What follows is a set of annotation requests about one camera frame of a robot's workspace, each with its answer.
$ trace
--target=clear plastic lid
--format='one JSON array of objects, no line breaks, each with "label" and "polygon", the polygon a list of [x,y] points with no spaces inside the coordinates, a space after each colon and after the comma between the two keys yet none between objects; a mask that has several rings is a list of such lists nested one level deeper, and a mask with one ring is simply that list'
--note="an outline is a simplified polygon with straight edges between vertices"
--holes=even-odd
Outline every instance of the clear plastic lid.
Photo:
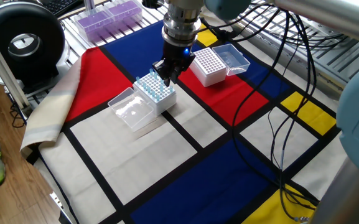
[{"label": "clear plastic lid", "polygon": [[122,21],[132,16],[142,15],[142,7],[135,0],[117,0],[105,4],[114,21]]},{"label": "clear plastic lid", "polygon": [[228,67],[228,76],[246,72],[250,65],[250,62],[247,61],[243,54],[241,54],[232,44],[213,47],[212,50],[215,51]]},{"label": "clear plastic lid", "polygon": [[127,88],[108,103],[109,107],[132,131],[137,131],[155,120],[153,107],[142,98],[140,92]]},{"label": "clear plastic lid", "polygon": [[77,22],[77,27],[83,29],[85,33],[101,29],[111,23],[111,15],[103,7],[84,11],[73,17]]}]

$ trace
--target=black stripe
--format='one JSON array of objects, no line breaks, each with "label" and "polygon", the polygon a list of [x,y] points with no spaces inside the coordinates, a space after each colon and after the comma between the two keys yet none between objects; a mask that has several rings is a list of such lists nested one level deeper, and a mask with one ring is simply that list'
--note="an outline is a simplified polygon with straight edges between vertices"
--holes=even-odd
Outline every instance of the black stripe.
[{"label": "black stripe", "polygon": [[269,158],[267,158],[260,150],[253,146],[247,139],[245,139],[241,134],[236,134],[237,140],[241,142],[255,157],[257,157],[263,164],[265,164],[275,176],[279,176],[279,168],[276,167]]},{"label": "black stripe", "polygon": [[244,206],[240,211],[233,215],[226,223],[240,224],[243,223],[255,210],[257,210],[267,199],[277,191],[277,187],[269,184],[261,193],[259,193],[252,201]]},{"label": "black stripe", "polygon": [[62,193],[63,199],[66,201],[66,203],[67,203],[67,205],[68,205],[68,210],[69,210],[70,213],[73,215],[74,220],[75,220],[78,224],[80,224],[80,222],[78,221],[77,217],[75,216],[75,213],[74,213],[74,211],[73,211],[72,206],[70,205],[70,201],[68,200],[68,198],[67,198],[65,192],[63,191],[62,187],[60,186],[59,182],[57,182],[55,176],[54,176],[53,173],[50,171],[50,169],[49,169],[47,163],[44,161],[44,158],[42,157],[40,151],[38,151],[38,154],[39,154],[39,157],[40,157],[41,161],[44,163],[45,167],[47,168],[49,174],[50,174],[50,175],[52,176],[52,178],[54,179],[54,181],[55,181],[57,187],[59,188],[60,193]]},{"label": "black stripe", "polygon": [[70,121],[67,121],[66,123],[64,123],[63,128],[62,129],[67,129],[67,128],[71,128],[72,126],[78,124],[79,122],[92,117],[93,115],[99,113],[100,111],[103,111],[104,109],[108,108],[109,106],[107,105],[107,103],[110,101],[107,100],[101,104],[99,104],[98,106],[94,106],[89,110],[86,110],[85,112],[83,112],[82,114],[76,116],[75,118],[71,119]]},{"label": "black stripe", "polygon": [[295,183],[293,180],[287,180],[286,184],[291,186],[293,189],[296,189],[301,195],[310,198],[312,200],[315,200],[316,202],[319,202],[319,199],[317,199],[315,196],[313,196],[307,189],[305,189],[303,186]]},{"label": "black stripe", "polygon": [[[191,170],[194,166],[199,164],[205,158],[207,158],[210,154],[214,153],[217,149],[221,148],[224,144],[226,144],[231,139],[231,135],[229,133],[225,133],[224,135],[217,138],[211,144],[209,144],[202,151],[196,153],[194,156],[189,158],[187,161],[182,163],[180,166],[175,168],[173,171],[165,175],[163,178],[158,180],[155,184],[150,186],[144,192],[139,194],[137,197],[132,199],[126,205],[124,205],[124,209],[128,213],[132,213],[136,211],[140,206],[144,205],[150,199],[155,197],[158,193],[164,190],[168,185],[175,182],[179,177],[184,175],[186,172]],[[103,223],[110,223],[110,220],[113,217],[110,216],[106,218]]]},{"label": "black stripe", "polygon": [[124,212],[124,205],[119,200],[118,196],[114,192],[114,190],[110,187],[110,184],[107,182],[103,174],[100,172],[98,167],[92,161],[91,157],[86,153],[86,150],[82,147],[78,139],[72,133],[70,129],[64,129],[63,133],[66,135],[67,139],[70,141],[70,144],[74,147],[77,151],[78,155],[91,172],[92,176],[95,178],[96,182],[101,187],[102,191],[105,193],[111,204],[116,209],[117,215],[113,214],[114,219],[119,222],[120,220],[124,220],[125,224],[134,223],[132,218],[129,216],[128,213]]},{"label": "black stripe", "polygon": [[[251,59],[253,59],[255,62],[257,62],[258,64],[260,64],[261,66],[270,69],[271,66],[264,63],[263,61],[261,61],[260,59],[258,59],[257,57],[255,57],[253,54],[251,54],[249,51],[247,51],[243,46],[241,46],[239,43],[233,43],[233,45],[242,53],[246,54],[247,57],[250,57]],[[322,110],[324,110],[325,112],[327,112],[329,115],[331,115],[333,118],[335,118],[336,114],[334,111],[332,111],[330,108],[328,108],[326,105],[324,105],[322,102],[316,100],[314,97],[310,97],[309,95],[307,95],[307,93],[305,92],[305,90],[299,88],[297,85],[295,85],[294,83],[290,82],[290,80],[288,80],[286,77],[283,77],[278,71],[273,70],[272,74],[276,75],[277,77],[279,77],[281,80],[283,80],[286,84],[288,84],[291,88],[294,88],[298,93],[300,93],[302,96],[305,96],[309,101],[311,101],[313,104],[317,105],[318,107],[320,107]]]},{"label": "black stripe", "polygon": [[179,132],[179,134],[184,137],[184,139],[197,151],[200,152],[203,150],[203,147],[190,135],[182,125],[178,123],[178,121],[175,120],[175,118],[168,113],[167,111],[164,111],[161,113],[161,115]]},{"label": "black stripe", "polygon": [[283,173],[284,180],[293,178],[302,168],[304,168],[315,156],[318,155],[341,130],[333,126],[324,136],[311,146],[303,155],[298,157]]},{"label": "black stripe", "polygon": [[246,119],[240,121],[235,126],[235,131],[237,133],[242,132],[244,129],[246,129],[248,126],[252,125],[255,121],[263,117],[266,113],[268,113],[270,110],[272,110],[275,107],[275,104],[271,102],[267,102],[265,105],[260,107],[260,109],[256,110],[254,113],[249,115]]},{"label": "black stripe", "polygon": [[208,106],[202,99],[200,99],[189,87],[187,87],[182,81],[178,80],[178,86],[181,87],[194,101],[196,101],[211,117],[213,117],[220,125],[226,130],[230,130],[230,125],[219,116],[210,106]]},{"label": "black stripe", "polygon": [[123,73],[123,75],[131,82],[134,83],[136,79],[125,69],[123,65],[121,65],[116,58],[114,58],[106,49],[106,47],[103,45],[99,47],[100,51],[118,68],[118,70]]},{"label": "black stripe", "polygon": [[310,127],[309,124],[307,124],[305,121],[300,119],[300,117],[296,116],[293,112],[289,111],[285,106],[283,106],[282,104],[277,104],[277,107],[285,114],[290,116],[291,119],[289,119],[287,123],[291,123],[292,119],[294,119],[297,124],[301,125],[304,129],[310,132],[315,138],[317,139],[322,138],[321,134],[319,134],[314,128]]}]

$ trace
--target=black cable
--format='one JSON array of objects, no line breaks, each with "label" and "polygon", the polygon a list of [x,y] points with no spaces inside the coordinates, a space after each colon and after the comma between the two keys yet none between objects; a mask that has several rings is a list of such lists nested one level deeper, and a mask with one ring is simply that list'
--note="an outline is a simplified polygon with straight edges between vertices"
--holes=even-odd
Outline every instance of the black cable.
[{"label": "black cable", "polygon": [[[296,55],[297,51],[298,51],[298,45],[297,45],[297,47],[296,47],[294,53],[291,55],[291,58],[290,58],[289,62],[287,63],[286,67],[284,67],[284,71],[283,71],[283,74],[282,74],[282,77],[283,77],[283,78],[284,78],[284,74],[285,74],[286,71],[287,71],[287,68],[290,66],[290,63],[291,63],[292,59],[294,58],[294,56]],[[280,81],[279,94],[280,94],[280,92],[281,92],[281,87],[282,87],[282,80]],[[269,121],[269,125],[270,125],[270,127],[271,127],[271,130],[272,130],[272,138],[273,138],[272,141],[274,142],[275,135],[274,135],[274,131],[273,131],[272,122],[271,122],[271,119],[270,119],[270,115],[271,115],[271,113],[272,113],[272,110],[273,110],[273,109],[271,109],[271,110],[269,111],[269,113],[268,113],[268,121]],[[276,158],[275,158],[275,156],[274,156],[274,151],[273,151],[273,149],[274,149],[274,145],[273,145],[273,147],[271,147],[271,161],[273,162],[273,159],[274,159],[274,161],[276,162],[277,166],[280,167],[279,163],[277,162],[277,160],[276,160]]]},{"label": "black cable", "polygon": [[17,119],[22,120],[22,117],[20,116],[20,113],[18,112],[18,110],[19,110],[19,108],[17,108],[15,104],[12,104],[9,114],[13,118],[13,121],[12,121],[13,128],[21,128],[21,127],[24,127],[24,125],[25,125],[25,122],[23,122],[21,125],[18,125],[18,126],[15,125]]},{"label": "black cable", "polygon": [[254,33],[252,33],[251,35],[241,38],[241,39],[236,39],[236,40],[230,40],[230,42],[241,42],[244,40],[248,40],[252,37],[255,37],[256,35],[258,35],[260,32],[262,32],[262,30],[264,30],[265,28],[267,28],[268,25],[270,25],[270,23],[273,21],[273,19],[280,13],[280,9],[278,9],[273,15],[272,17],[265,23],[264,26],[262,26],[259,30],[255,31]]},{"label": "black cable", "polygon": [[[272,4],[268,4],[268,3],[264,3],[264,4],[258,4],[257,6],[273,6]],[[220,25],[220,26],[210,26],[211,29],[219,29],[219,28],[224,28],[224,27],[229,27],[229,26],[232,26],[240,21],[242,21],[246,16],[250,15],[253,11],[257,10],[257,8],[259,7],[254,7],[252,9],[250,9],[248,12],[246,12],[243,16],[241,16],[239,19],[236,19],[235,21],[233,22],[230,22],[228,24],[225,24],[225,25]],[[197,32],[203,32],[203,31],[206,31],[208,30],[209,28],[206,27],[206,28],[203,28],[203,29],[199,29]]]},{"label": "black cable", "polygon": [[[269,23],[274,19],[274,17],[277,15],[279,13],[279,10],[277,10],[276,12],[275,12],[275,14],[273,15],[273,17],[269,20],[269,21],[267,21],[267,24],[265,24],[265,26],[263,26],[262,28],[260,28],[260,30],[257,30],[257,32],[258,33],[260,33],[264,28],[266,28],[268,25],[269,25]],[[294,20],[291,16],[289,16],[289,14],[287,15],[287,17],[286,17],[286,19],[288,19],[290,17],[290,19],[292,19],[292,20]],[[212,26],[210,26],[210,25],[208,25],[208,23],[207,22],[205,22],[206,23],[206,29],[210,29],[212,32],[213,32],[213,34],[215,34],[215,35],[217,35],[217,33],[212,29],[213,27]],[[239,42],[239,41],[243,41],[243,40],[246,40],[246,39],[249,39],[249,38],[252,38],[253,36],[255,36],[255,35],[251,35],[251,36],[249,36],[249,37],[245,37],[244,39],[239,39],[239,40],[236,40],[237,42]],[[280,54],[281,54],[281,51],[282,51],[282,49],[283,49],[283,47],[284,47],[284,44],[285,44],[286,42],[285,41],[282,41],[282,44],[281,44],[281,49],[279,49],[279,52],[278,52],[278,54],[277,54],[277,57],[276,57],[276,59],[278,60],[278,58],[280,57]],[[312,58],[312,55],[311,54],[308,54],[308,61],[309,61],[309,63],[308,63],[308,65],[310,65],[310,58]],[[291,197],[294,197],[294,195],[295,196],[297,196],[297,197],[300,197],[300,198],[303,198],[304,200],[308,200],[308,201],[310,201],[312,204],[317,204],[318,202],[316,202],[315,200],[313,200],[313,199],[310,199],[310,198],[307,198],[307,197],[305,197],[305,196],[303,196],[303,195],[300,195],[300,194],[297,194],[297,193],[295,193],[295,192],[292,192],[292,191],[290,191],[290,190],[288,190],[288,189],[286,189],[285,187],[282,187],[282,183],[280,182],[280,183],[277,183],[276,181],[274,181],[274,180],[271,180],[270,178],[268,178],[268,177],[266,177],[264,174],[262,174],[262,173],[260,173],[260,171],[258,171],[258,170],[256,170],[253,166],[251,166],[251,164],[249,164],[248,163],[248,161],[243,157],[243,155],[241,154],[241,152],[240,152],[240,150],[238,149],[238,146],[237,146],[237,143],[236,143],[236,141],[235,141],[235,132],[234,132],[234,124],[235,124],[235,120],[236,120],[236,117],[237,117],[237,114],[238,114],[238,112],[239,112],[239,110],[240,110],[240,108],[241,108],[241,106],[244,104],[244,102],[263,84],[263,82],[267,79],[267,77],[270,75],[270,73],[272,72],[272,70],[274,69],[274,67],[276,66],[276,64],[277,64],[277,62],[275,63],[274,62],[274,65],[272,65],[272,67],[271,67],[271,69],[270,69],[270,71],[268,72],[268,74],[265,76],[265,78],[264,78],[264,80],[262,80],[261,81],[261,83],[259,83],[259,85],[241,102],[241,104],[239,105],[239,108],[238,108],[238,110],[236,111],[236,113],[235,113],[235,117],[234,117],[234,119],[233,119],[233,124],[232,124],[232,138],[233,138],[233,142],[234,142],[234,145],[235,145],[235,148],[236,148],[236,151],[237,151],[237,153],[239,154],[239,156],[241,157],[241,159],[243,160],[243,162],[251,169],[251,170],[253,170],[255,173],[257,173],[259,176],[261,176],[262,178],[264,178],[264,179],[266,179],[268,182],[270,182],[271,184],[274,184],[274,185],[277,185],[280,189],[281,189],[281,192],[284,190],[286,193],[288,193]],[[308,74],[309,74],[309,83],[310,83],[310,66],[309,66],[309,72],[308,72]]]},{"label": "black cable", "polygon": [[[330,44],[330,45],[312,45],[310,46],[311,48],[327,48],[327,47],[336,47],[338,44],[341,44],[344,40],[346,40],[348,37],[344,37],[342,38],[341,40],[339,40],[337,43],[334,43],[334,44]],[[297,45],[297,46],[305,46],[303,44],[295,44],[293,42],[286,42],[287,44],[292,44],[292,45]]]},{"label": "black cable", "polygon": [[284,195],[286,196],[287,200],[288,200],[289,202],[293,203],[293,204],[300,205],[300,206],[302,206],[302,207],[304,207],[304,208],[308,208],[308,209],[313,210],[313,211],[316,210],[316,208],[314,208],[314,207],[311,207],[311,206],[309,206],[309,205],[305,205],[305,204],[301,203],[298,199],[296,199],[293,195],[287,193],[286,191],[284,191]]},{"label": "black cable", "polygon": [[261,16],[262,14],[264,14],[270,7],[271,7],[271,6],[267,6],[267,8],[266,8],[265,10],[263,10],[262,12],[260,12],[258,15],[254,16],[254,18],[253,18],[251,21],[249,21],[249,23],[247,23],[247,25],[245,25],[245,26],[242,28],[242,30],[241,30],[239,33],[237,33],[237,35],[240,35],[256,18],[258,18],[259,16]]},{"label": "black cable", "polygon": [[[281,39],[281,34],[278,34],[278,33],[275,33],[275,32],[269,32],[269,34],[272,34],[274,35],[275,37]],[[337,39],[339,37],[343,37],[345,35],[343,34],[336,34],[336,35],[328,35],[328,36],[322,36],[322,37],[316,37],[316,36],[309,36],[310,39],[309,39],[309,42],[311,41],[322,41],[322,40],[331,40],[331,39]],[[293,40],[293,41],[299,41],[299,42],[302,42],[301,39],[299,38],[293,38],[293,37],[287,37],[288,40]]]},{"label": "black cable", "polygon": [[[286,39],[287,37],[287,33],[288,33],[288,29],[289,29],[289,23],[290,23],[290,18],[288,16],[286,16],[286,29],[284,30],[284,39]],[[248,100],[248,98],[250,98],[261,86],[262,84],[268,79],[268,77],[270,76],[270,74],[273,72],[276,64],[279,61],[281,52],[283,51],[284,48],[284,44],[285,42],[283,41],[280,45],[279,51],[276,55],[276,58],[274,59],[274,62],[271,66],[271,68],[268,71],[268,74],[266,74],[266,76],[261,80],[261,82],[256,86],[256,88],[254,88],[244,99],[243,101],[240,103],[239,107],[237,107],[235,116],[233,117],[233,122],[231,125],[231,135],[232,135],[232,139],[233,139],[233,144],[235,145],[235,148],[237,150],[237,153],[239,154],[239,156],[241,157],[241,159],[243,160],[243,162],[251,169],[253,170],[255,173],[257,173],[259,176],[261,176],[262,178],[266,179],[268,182],[273,183],[274,185],[277,185],[277,183],[273,180],[271,180],[269,177],[266,177],[264,174],[262,174],[260,171],[258,171],[257,169],[255,169],[253,166],[251,166],[251,164],[243,157],[242,153],[239,150],[239,147],[237,145],[236,142],[236,137],[235,137],[235,124],[236,124],[236,118],[237,115],[241,109],[241,107],[244,105],[244,103]]]},{"label": "black cable", "polygon": [[[296,25],[297,29],[299,30],[299,26],[297,25],[297,23],[295,22],[294,18],[292,16],[291,17],[291,20],[293,21],[293,23]],[[311,92],[311,95],[313,94],[313,91],[315,90],[315,87],[316,87],[316,76],[315,76],[315,68],[314,68],[314,61],[313,61],[313,58],[311,57],[311,52],[310,52],[310,48],[309,48],[309,43],[308,43],[308,39],[307,39],[307,36],[306,36],[306,30],[305,30],[305,27],[301,21],[301,19],[299,18],[298,15],[296,15],[297,17],[297,20],[299,21],[299,25],[301,27],[301,37],[302,37],[302,40],[304,41],[305,43],[305,46],[307,47],[307,54],[308,54],[308,57],[310,57],[312,60],[309,60],[309,63],[308,63],[308,67],[310,68],[310,66],[312,66],[312,69],[313,69],[313,72],[314,72],[314,85],[313,85],[313,89],[312,89],[312,92]],[[299,110],[305,105],[305,103],[308,101],[308,99],[304,98],[302,99],[302,101],[300,102],[300,105],[298,107],[298,109],[295,111],[295,116],[298,115],[298,112]],[[290,128],[286,134],[286,138],[284,139],[284,143],[283,143],[283,147],[282,147],[282,156],[281,156],[281,168],[280,168],[280,173],[279,173],[279,193],[280,193],[280,201],[281,201],[281,205],[283,207],[283,210],[284,210],[284,213],[291,219],[295,220],[293,216],[291,216],[287,209],[286,209],[286,206],[284,204],[284,201],[283,201],[283,198],[282,198],[282,165],[283,165],[283,159],[284,159],[284,152],[285,152],[285,148],[286,148],[286,144],[287,144],[287,141],[288,141],[288,138],[289,138],[289,135],[291,133],[291,130],[292,128],[294,127],[294,123],[295,123],[295,120],[293,119],[292,122],[291,122],[291,125],[290,125]]]}]

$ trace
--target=wire bundle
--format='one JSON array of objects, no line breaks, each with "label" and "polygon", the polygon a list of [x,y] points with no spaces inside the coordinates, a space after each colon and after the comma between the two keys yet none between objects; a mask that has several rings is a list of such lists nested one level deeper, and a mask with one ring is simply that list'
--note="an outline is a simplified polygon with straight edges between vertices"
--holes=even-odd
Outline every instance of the wire bundle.
[{"label": "wire bundle", "polygon": [[[237,142],[235,140],[236,136],[235,136],[235,123],[236,123],[236,118],[238,116],[238,113],[241,109],[241,107],[244,105],[244,103],[251,97],[251,95],[253,93],[255,93],[261,86],[262,84],[268,79],[268,77],[270,76],[270,74],[273,72],[276,64],[279,61],[279,58],[281,56],[281,53],[283,51],[284,45],[285,44],[293,44],[296,46],[295,51],[293,53],[293,55],[290,58],[290,61],[288,62],[288,64],[286,65],[284,72],[283,72],[283,76],[289,66],[289,64],[291,63],[291,60],[294,58],[298,48],[300,46],[304,47],[306,52],[307,52],[307,87],[305,89],[306,94],[303,96],[299,106],[297,107],[297,109],[293,112],[293,116],[297,116],[299,111],[301,110],[301,108],[309,101],[309,98],[313,95],[315,88],[316,88],[316,83],[317,83],[317,76],[316,76],[316,70],[315,70],[315,64],[314,64],[314,60],[312,58],[312,52],[311,50],[314,48],[334,48],[335,46],[337,46],[339,43],[343,42],[345,39],[347,39],[346,36],[339,34],[339,35],[332,35],[332,36],[326,36],[326,37],[311,37],[309,35],[307,35],[305,26],[301,20],[301,18],[296,15],[296,14],[290,14],[290,12],[283,10],[283,9],[276,9],[275,13],[272,15],[272,17],[267,21],[267,23],[265,23],[264,26],[259,27],[259,29],[252,33],[251,35],[247,36],[247,37],[243,37],[240,39],[235,39],[236,36],[238,36],[240,33],[242,33],[242,31],[240,32],[228,32],[226,30],[220,30],[220,28],[223,27],[227,27],[227,26],[231,26],[233,24],[236,24],[237,22],[241,21],[242,19],[244,19],[246,16],[248,16],[249,14],[251,14],[251,12],[255,11],[257,8],[262,7],[262,6],[267,6],[267,8],[259,13],[257,16],[255,16],[244,28],[246,29],[247,26],[253,22],[257,17],[259,17],[260,15],[262,15],[263,13],[265,13],[270,7],[273,7],[270,4],[255,4],[255,7],[252,8],[250,11],[248,11],[247,13],[245,13],[243,16],[241,16],[239,19],[228,23],[226,25],[223,26],[210,26],[204,19],[202,19],[202,22],[205,24],[206,29],[209,29],[213,34],[215,34],[218,38],[218,40],[221,41],[229,41],[229,42],[241,42],[244,40],[248,40],[256,35],[258,35],[260,32],[262,32],[265,28],[267,28],[267,26],[273,21],[273,19],[282,11],[285,12],[286,14],[286,26],[284,28],[284,34],[283,36],[281,36],[280,34],[277,33],[272,33],[269,32],[270,34],[273,34],[273,36],[279,38],[282,40],[281,45],[279,47],[279,50],[277,52],[276,58],[274,59],[273,64],[271,65],[271,68],[269,69],[268,73],[265,75],[265,77],[261,80],[261,82],[253,89],[253,91],[251,91],[251,93],[249,93],[244,99],[243,101],[240,103],[240,105],[238,106],[235,116],[233,118],[233,122],[231,124],[231,135],[232,135],[232,139],[233,139],[233,143],[235,145],[235,148],[237,150],[237,153],[239,154],[239,156],[241,157],[241,159],[243,160],[243,162],[251,169],[253,170],[253,172],[257,173],[259,176],[261,176],[262,178],[264,178],[265,180],[267,180],[269,183],[277,186],[279,188],[280,191],[280,200],[281,200],[281,205],[282,208],[284,210],[284,213],[292,220],[296,221],[296,222],[304,222],[307,221],[309,218],[308,217],[293,217],[291,214],[289,214],[289,212],[286,209],[286,206],[284,204],[283,201],[283,192],[284,195],[286,196],[286,198],[288,199],[288,201],[290,201],[291,203],[295,203],[298,204],[300,206],[303,206],[305,208],[311,209],[311,210],[315,210],[314,207],[311,207],[309,205],[305,205],[303,203],[300,203],[300,201],[297,198],[302,198],[304,200],[309,201],[311,204],[317,206],[317,204],[319,203],[319,201],[313,199],[313,198],[308,198],[305,197],[303,195],[297,194],[289,189],[286,188],[285,186],[285,181],[284,181],[284,177],[283,177],[283,161],[284,161],[284,152],[286,149],[286,144],[287,141],[289,139],[290,133],[294,127],[294,123],[295,120],[293,119],[291,121],[289,130],[286,134],[286,137],[284,139],[284,143],[283,143],[283,147],[282,147],[282,153],[281,153],[281,160],[280,163],[278,163],[278,161],[276,160],[275,156],[274,156],[274,147],[275,147],[275,142],[276,142],[276,137],[278,132],[282,129],[282,127],[285,125],[285,123],[291,118],[291,116],[288,116],[278,127],[278,129],[276,131],[273,130],[272,124],[271,124],[271,120],[269,118],[269,115],[271,114],[271,111],[268,113],[268,120],[271,126],[271,130],[272,130],[272,135],[273,135],[273,140],[272,140],[272,144],[271,144],[271,162],[275,162],[277,164],[277,166],[279,167],[279,175],[277,176],[277,180],[272,180],[269,177],[265,176],[264,174],[262,174],[259,170],[255,169],[253,166],[251,166],[251,164],[244,158],[244,156],[242,155],[242,153],[240,152]],[[289,30],[289,24],[290,21],[292,22],[293,26],[295,26],[295,28],[297,29],[296,35],[297,38],[293,38],[293,37],[288,37],[288,33],[290,32]],[[332,45],[319,45],[323,42],[325,42],[326,40],[332,40],[332,39],[340,39],[337,43],[332,44]],[[318,44],[314,44],[314,45],[310,45],[309,42],[318,42]]]}]

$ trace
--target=blue rectangle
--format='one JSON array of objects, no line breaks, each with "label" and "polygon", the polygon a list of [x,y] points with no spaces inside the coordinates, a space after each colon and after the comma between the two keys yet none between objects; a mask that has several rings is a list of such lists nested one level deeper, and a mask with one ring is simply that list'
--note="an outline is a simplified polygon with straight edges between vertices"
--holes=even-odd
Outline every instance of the blue rectangle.
[{"label": "blue rectangle", "polygon": [[[164,40],[161,36],[162,21],[149,25],[104,47],[134,78],[149,73],[154,62],[162,57]],[[192,51],[201,48],[194,44]]]},{"label": "blue rectangle", "polygon": [[[240,75],[247,78],[254,85],[260,84],[262,79],[268,74],[269,69],[255,62],[251,57],[248,57],[245,54],[244,56],[250,62],[250,65],[247,72]],[[285,92],[289,88],[290,86],[285,81],[273,73],[270,74],[260,87],[260,89],[267,93],[271,98],[280,96],[281,93]]]},{"label": "blue rectangle", "polygon": [[[237,143],[254,168],[274,178],[266,165]],[[268,184],[241,160],[230,140],[131,216],[137,224],[225,223]]]}]

